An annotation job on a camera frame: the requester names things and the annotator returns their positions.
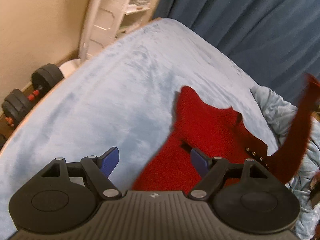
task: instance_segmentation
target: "black weight plate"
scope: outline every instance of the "black weight plate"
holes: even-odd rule
[[[22,102],[20,102],[20,100],[16,97],[16,94],[17,94],[17,90],[16,89],[12,90],[9,93],[9,95],[6,96],[4,101],[7,101],[11,106],[13,106],[15,110],[19,113],[19,116],[21,117],[21,119],[23,119],[29,111],[22,104]]]
[[[42,68],[39,68],[32,74],[31,81],[34,89],[38,89],[39,86],[42,87],[40,90],[41,96],[44,96],[55,86],[52,76]]]
[[[23,117],[19,115],[18,111],[8,101],[4,101],[1,107],[4,112],[4,115],[6,117],[12,118],[14,128],[16,128],[18,124],[22,121]]]
[[[47,64],[41,67],[45,71],[47,71],[55,83],[54,85],[58,84],[64,77],[61,70],[55,64]]]
[[[19,89],[14,89],[12,92],[15,97],[23,104],[26,111],[29,113],[31,109],[33,108],[33,104],[29,101],[29,99],[26,97],[26,95],[21,92]]]

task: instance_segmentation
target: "light blue blanket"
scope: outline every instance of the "light blue blanket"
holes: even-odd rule
[[[17,128],[0,154],[0,239],[15,231],[8,212],[12,194],[57,156],[76,162],[116,146],[120,162],[110,179],[129,189],[169,135],[183,85],[209,105],[233,106],[268,145],[268,155],[277,150],[250,92],[257,84],[184,25],[162,19],[81,66]]]

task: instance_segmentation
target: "black device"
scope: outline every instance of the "black device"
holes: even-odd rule
[[[202,179],[187,195],[122,195],[108,179],[119,162],[116,147],[78,163],[55,158],[12,196],[18,231],[10,239],[297,239],[290,229],[299,201],[257,161],[229,163],[199,149],[190,159]],[[70,177],[83,178],[85,186]],[[240,181],[224,187],[231,178]]]

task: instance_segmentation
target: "red sweater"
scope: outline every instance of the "red sweater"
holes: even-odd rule
[[[288,137],[281,148],[267,156],[267,145],[244,126],[242,115],[204,103],[191,87],[182,87],[176,107],[176,122],[167,141],[145,167],[133,185],[134,190],[189,192],[200,176],[190,162],[190,148],[197,147],[209,157],[220,156],[231,163],[262,157],[270,172],[287,183],[300,166],[308,142],[311,112],[320,97],[319,82],[308,75],[308,87],[299,104]]]

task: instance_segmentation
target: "dumbbell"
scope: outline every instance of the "dumbbell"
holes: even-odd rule
[[[16,128],[33,108],[33,101],[36,98],[42,98],[62,79],[63,74],[54,64],[47,64],[36,70],[31,76],[35,90],[29,96],[25,96],[20,90],[14,89],[4,99],[2,110],[6,116],[7,123]]]
[[[0,150],[2,149],[6,141],[7,139],[4,137],[2,133],[0,133]]]

